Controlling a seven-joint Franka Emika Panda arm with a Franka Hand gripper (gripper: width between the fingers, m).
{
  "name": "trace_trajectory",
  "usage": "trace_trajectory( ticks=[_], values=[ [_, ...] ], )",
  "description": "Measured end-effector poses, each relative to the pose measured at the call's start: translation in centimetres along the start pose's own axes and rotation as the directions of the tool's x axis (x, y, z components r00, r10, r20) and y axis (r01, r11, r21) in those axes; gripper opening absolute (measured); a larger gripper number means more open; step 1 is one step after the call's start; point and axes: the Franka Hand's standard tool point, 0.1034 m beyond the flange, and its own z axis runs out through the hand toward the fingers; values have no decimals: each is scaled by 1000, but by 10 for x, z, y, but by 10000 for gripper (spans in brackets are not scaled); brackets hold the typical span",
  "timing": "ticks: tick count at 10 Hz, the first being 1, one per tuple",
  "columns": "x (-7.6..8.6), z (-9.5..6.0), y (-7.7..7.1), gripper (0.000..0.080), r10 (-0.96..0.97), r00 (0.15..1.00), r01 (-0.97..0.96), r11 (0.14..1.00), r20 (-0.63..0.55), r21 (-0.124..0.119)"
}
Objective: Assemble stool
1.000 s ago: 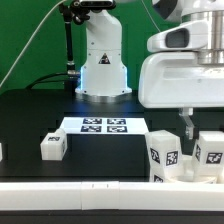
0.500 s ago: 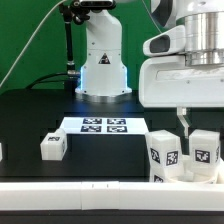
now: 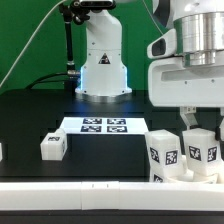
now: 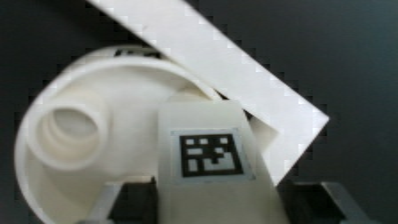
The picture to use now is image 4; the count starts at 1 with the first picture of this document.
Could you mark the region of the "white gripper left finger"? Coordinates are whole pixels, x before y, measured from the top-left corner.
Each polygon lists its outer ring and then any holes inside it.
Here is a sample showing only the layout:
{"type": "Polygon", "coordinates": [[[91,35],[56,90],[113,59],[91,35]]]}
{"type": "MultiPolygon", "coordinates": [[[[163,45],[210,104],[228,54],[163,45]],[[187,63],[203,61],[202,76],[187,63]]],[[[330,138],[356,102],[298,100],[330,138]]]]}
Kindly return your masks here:
{"type": "Polygon", "coordinates": [[[107,182],[90,215],[75,224],[159,224],[157,180],[107,182]]]}

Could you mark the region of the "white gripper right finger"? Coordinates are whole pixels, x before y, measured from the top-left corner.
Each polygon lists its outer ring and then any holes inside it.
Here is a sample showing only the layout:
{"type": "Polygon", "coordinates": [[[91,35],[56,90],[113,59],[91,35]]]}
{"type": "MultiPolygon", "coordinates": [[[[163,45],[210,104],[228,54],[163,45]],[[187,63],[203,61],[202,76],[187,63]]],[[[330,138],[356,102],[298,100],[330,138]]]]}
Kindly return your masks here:
{"type": "Polygon", "coordinates": [[[292,224],[381,224],[338,182],[283,181],[278,190],[292,224]]]}

